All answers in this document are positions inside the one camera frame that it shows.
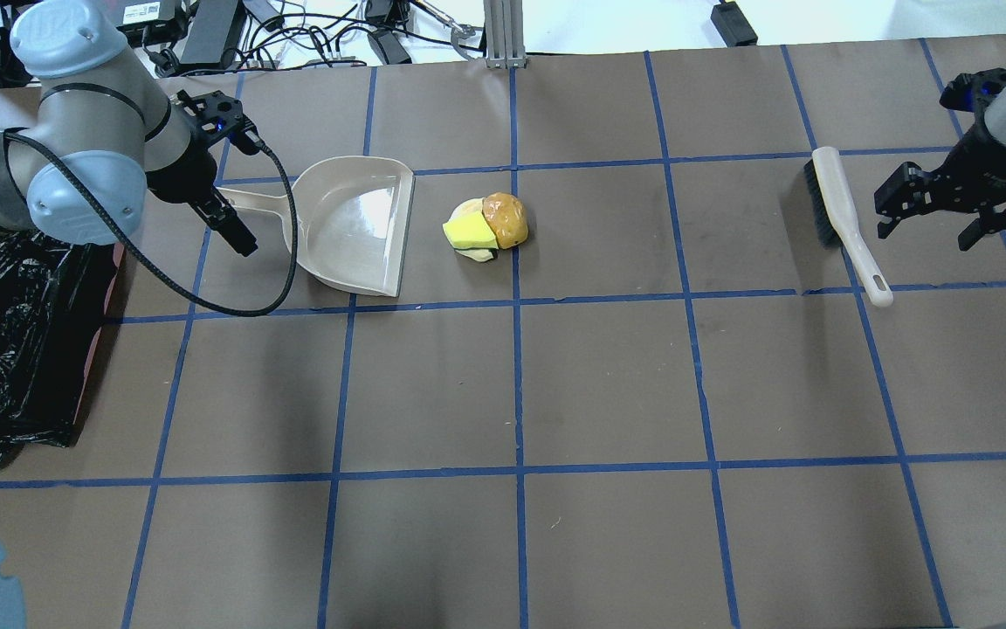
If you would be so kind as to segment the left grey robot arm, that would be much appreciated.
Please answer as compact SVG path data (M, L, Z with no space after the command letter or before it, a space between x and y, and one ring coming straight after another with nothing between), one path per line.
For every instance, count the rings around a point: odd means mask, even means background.
M163 92L124 35L92 1L44 1L10 32L10 47L41 85L36 123L19 141L0 131L0 235L40 231L71 245L112 245L115 231L65 175L66 164L112 222L133 235L147 194L187 204L236 253L257 240L215 185L213 143L240 127L241 105L221 92Z

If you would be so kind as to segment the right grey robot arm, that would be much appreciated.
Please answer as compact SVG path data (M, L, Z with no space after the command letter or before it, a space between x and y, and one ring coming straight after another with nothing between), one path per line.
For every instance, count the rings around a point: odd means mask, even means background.
M890 238L909 218L931 212L973 215L957 238L966 252L1006 232L1006 68L962 73L943 87L939 103L973 115L973 123L934 170L906 161L874 192L877 235Z

